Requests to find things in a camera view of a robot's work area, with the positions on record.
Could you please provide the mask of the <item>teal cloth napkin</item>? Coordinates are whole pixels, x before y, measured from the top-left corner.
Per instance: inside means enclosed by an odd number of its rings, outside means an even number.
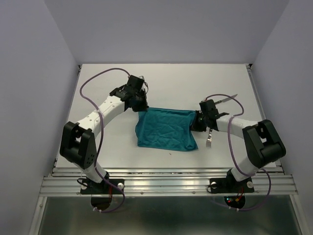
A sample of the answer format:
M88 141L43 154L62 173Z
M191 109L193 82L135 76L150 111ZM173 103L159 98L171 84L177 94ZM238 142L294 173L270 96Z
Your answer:
M137 146L181 152L197 150L190 130L195 117L192 110L150 107L139 112L135 126Z

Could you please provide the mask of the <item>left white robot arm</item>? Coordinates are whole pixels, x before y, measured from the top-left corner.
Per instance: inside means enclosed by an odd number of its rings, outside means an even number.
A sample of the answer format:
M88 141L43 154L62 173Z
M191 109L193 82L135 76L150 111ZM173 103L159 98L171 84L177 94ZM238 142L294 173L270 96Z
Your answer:
M105 101L76 123L69 121L63 127L60 155L75 164L92 181L98 193L109 187L108 172L97 162L96 137L104 137L104 127L115 117L131 108L134 112L148 108L144 78L130 75L125 85L110 92Z

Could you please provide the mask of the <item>metal fork black handle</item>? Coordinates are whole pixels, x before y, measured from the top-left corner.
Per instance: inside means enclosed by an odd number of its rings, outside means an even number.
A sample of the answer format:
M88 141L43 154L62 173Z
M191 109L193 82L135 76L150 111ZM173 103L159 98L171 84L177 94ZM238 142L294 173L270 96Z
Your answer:
M212 144L212 132L213 132L213 129L209 129L209 132L208 132L208 137L206 139L206 147L207 148L211 148L211 144Z

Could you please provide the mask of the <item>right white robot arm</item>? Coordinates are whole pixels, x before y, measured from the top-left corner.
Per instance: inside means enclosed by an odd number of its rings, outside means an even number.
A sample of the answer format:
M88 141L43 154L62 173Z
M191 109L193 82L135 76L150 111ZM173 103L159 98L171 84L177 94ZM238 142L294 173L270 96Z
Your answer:
M204 132L209 129L227 133L230 154L235 165L225 179L228 190L236 191L244 180L286 155L286 148L270 120L256 122L239 118L238 115L219 113L211 99L202 101L199 105L201 110L196 112L191 130ZM240 163L235 161L232 135L242 138L245 143L247 156Z

